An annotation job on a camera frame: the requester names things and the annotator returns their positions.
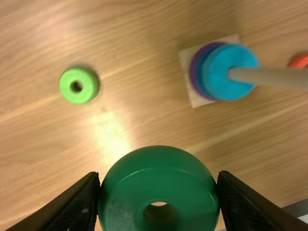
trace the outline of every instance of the wooden base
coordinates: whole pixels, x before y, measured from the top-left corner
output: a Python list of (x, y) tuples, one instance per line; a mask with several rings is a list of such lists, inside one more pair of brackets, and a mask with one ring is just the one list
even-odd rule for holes
[(189, 80), (189, 67), (192, 62), (193, 56), (196, 54), (198, 50), (200, 50), (200, 48), (202, 48), (203, 46), (211, 42), (227, 42), (227, 43), (239, 44), (241, 43), (241, 40), (240, 40), (239, 35), (231, 35), (231, 36), (227, 36), (221, 39), (217, 39), (215, 41), (209, 41), (209, 42), (206, 42), (198, 46), (190, 47), (190, 48), (181, 50), (179, 52), (180, 65), (184, 73), (185, 84), (186, 84), (188, 97), (189, 97), (189, 101), (190, 101), (192, 108), (200, 107), (200, 106), (215, 102), (215, 101), (211, 101), (211, 100), (204, 98), (198, 92), (196, 92)]

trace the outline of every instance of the light green ring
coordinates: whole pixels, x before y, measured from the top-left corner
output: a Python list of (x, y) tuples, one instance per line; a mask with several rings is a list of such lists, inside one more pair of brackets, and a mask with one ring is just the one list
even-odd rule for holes
[[(82, 85), (81, 91), (73, 90), (72, 84), (75, 82)], [(82, 67), (73, 67), (61, 75), (59, 89), (67, 101), (74, 104), (84, 104), (90, 102), (97, 95), (99, 82), (93, 72)]]

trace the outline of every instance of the purple ring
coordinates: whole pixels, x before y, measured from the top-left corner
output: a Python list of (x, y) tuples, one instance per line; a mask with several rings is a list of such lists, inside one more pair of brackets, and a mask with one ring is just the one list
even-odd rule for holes
[(198, 92), (203, 97), (209, 100), (213, 100), (213, 101), (217, 101), (217, 99), (214, 99), (208, 93), (204, 92), (204, 90), (201, 88), (199, 84), (198, 67), (199, 67), (200, 62), (202, 61), (202, 59), (207, 53), (209, 52), (211, 53), (216, 48), (222, 45), (225, 45), (225, 44), (226, 43), (224, 42), (212, 42), (212, 43), (206, 44), (200, 50), (198, 50), (197, 53), (194, 55), (194, 57), (192, 58), (191, 65), (189, 67), (189, 77), (190, 77), (190, 81), (192, 83), (193, 88), (196, 90), (196, 92)]

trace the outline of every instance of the table surface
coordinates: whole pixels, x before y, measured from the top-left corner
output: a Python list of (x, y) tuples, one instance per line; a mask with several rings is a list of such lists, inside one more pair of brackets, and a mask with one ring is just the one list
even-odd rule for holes
[[(0, 230), (147, 145), (191, 152), (279, 206), (307, 199), (308, 95), (261, 86), (192, 109), (178, 60), (238, 33), (263, 66), (285, 67), (307, 50), (307, 12), (304, 0), (2, 0)], [(102, 83), (87, 105), (58, 90), (79, 64)]]

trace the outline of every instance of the red ring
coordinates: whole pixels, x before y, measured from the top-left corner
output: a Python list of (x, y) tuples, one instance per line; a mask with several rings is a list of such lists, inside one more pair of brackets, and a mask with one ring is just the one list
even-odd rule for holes
[(304, 69), (308, 66), (308, 54), (302, 54), (293, 58), (289, 65), (292, 68)]

